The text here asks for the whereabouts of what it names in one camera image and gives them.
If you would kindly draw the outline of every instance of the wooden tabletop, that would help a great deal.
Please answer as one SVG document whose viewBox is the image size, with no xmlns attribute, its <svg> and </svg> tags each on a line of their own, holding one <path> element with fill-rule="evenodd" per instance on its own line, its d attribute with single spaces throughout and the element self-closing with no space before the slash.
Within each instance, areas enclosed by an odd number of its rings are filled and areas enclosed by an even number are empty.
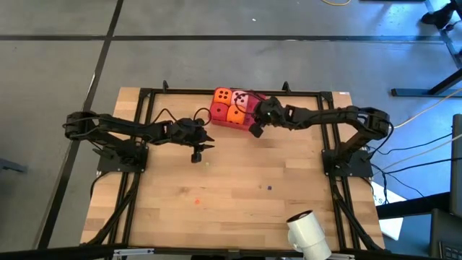
<svg viewBox="0 0 462 260">
<path fill-rule="evenodd" d="M 121 88 L 113 115 L 133 120 L 138 95 L 139 88 Z M 352 104 L 347 92 L 333 92 L 333 96 L 336 107 Z M 318 109 L 314 97 L 278 98 L 283 105 Z M 211 95 L 156 95 L 153 118 L 163 108 L 176 118 L 192 118 L 211 100 Z M 206 112 L 199 115 L 207 117 Z M 160 120 L 169 120 L 168 115 Z M 206 130 L 215 139 L 215 148 L 204 151 L 197 164 L 191 163 L 190 147 L 149 145 L 131 246 L 290 250 L 286 220 L 312 209 L 331 250 L 339 249 L 331 191 L 321 162 L 320 126 L 299 131 L 267 126 L 260 139 L 212 124 Z M 342 141 L 356 132 L 344 124 L 339 131 Z M 96 183 L 82 242 L 93 238 L 113 213 L 120 179 L 120 173 L 109 173 Z M 349 178 L 349 184 L 357 219 L 384 246 L 370 187 L 359 178 Z M 116 241 L 121 241 L 124 222 L 122 216 Z M 343 223 L 347 245 L 352 247 L 345 216 Z"/>
</svg>

